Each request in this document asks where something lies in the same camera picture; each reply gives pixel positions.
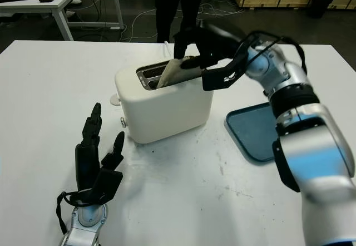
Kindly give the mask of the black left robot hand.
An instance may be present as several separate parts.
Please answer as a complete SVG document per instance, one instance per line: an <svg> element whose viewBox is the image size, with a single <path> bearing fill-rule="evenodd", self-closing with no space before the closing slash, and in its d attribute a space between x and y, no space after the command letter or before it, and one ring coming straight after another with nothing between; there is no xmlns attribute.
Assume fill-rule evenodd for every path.
<svg viewBox="0 0 356 246"><path fill-rule="evenodd" d="M98 157L102 126L101 104L95 103L82 130L82 141L75 148L76 180L79 191L92 189L100 194L115 194L123 178L116 168L123 160L125 133L119 132L112 151L102 160Z"/></svg>

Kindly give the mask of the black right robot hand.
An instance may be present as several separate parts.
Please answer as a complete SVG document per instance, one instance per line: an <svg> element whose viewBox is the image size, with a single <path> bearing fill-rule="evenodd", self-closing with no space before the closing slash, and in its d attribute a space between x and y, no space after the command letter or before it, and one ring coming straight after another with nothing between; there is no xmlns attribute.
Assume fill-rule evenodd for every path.
<svg viewBox="0 0 356 246"><path fill-rule="evenodd" d="M184 69L205 69L225 58L233 58L245 32L232 24L200 21L174 35L174 58L185 57L188 45L195 44L199 55L183 62Z"/></svg>

